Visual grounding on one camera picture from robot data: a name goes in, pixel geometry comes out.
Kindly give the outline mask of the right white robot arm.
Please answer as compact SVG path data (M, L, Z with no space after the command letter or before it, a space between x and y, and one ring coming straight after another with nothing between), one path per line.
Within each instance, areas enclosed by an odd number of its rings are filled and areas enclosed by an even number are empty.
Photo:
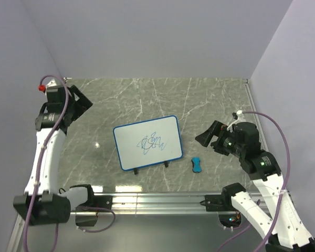
M265 213L239 183L222 189L221 203L225 209L241 212L262 237L266 251L315 251L315 238L301 221L275 157L261 148L259 131L251 122L232 127L214 121L195 140L211 146L222 155L234 155L249 175L268 208Z

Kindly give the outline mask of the blue whiteboard eraser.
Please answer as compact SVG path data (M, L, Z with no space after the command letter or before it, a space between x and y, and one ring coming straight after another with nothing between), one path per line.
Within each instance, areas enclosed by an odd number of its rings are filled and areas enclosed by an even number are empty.
M200 173L202 171L201 164L200 164L200 158L199 157L193 157L191 159L192 162L192 171L194 173Z

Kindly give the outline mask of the blue framed small whiteboard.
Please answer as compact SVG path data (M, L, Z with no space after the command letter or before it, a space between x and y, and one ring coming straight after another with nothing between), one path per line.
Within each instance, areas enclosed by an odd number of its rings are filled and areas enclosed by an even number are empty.
M178 119L175 115L113 128L120 167L141 169L183 157Z

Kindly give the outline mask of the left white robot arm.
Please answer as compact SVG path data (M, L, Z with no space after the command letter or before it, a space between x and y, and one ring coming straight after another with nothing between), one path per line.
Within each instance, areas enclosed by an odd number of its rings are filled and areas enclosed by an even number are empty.
M112 196L97 196L90 184L74 185L63 192L57 186L68 128L92 107L92 102L75 85L40 85L39 90L45 93L47 102L35 120L34 164L23 195L14 197L14 209L30 226L66 223L77 209L111 211Z

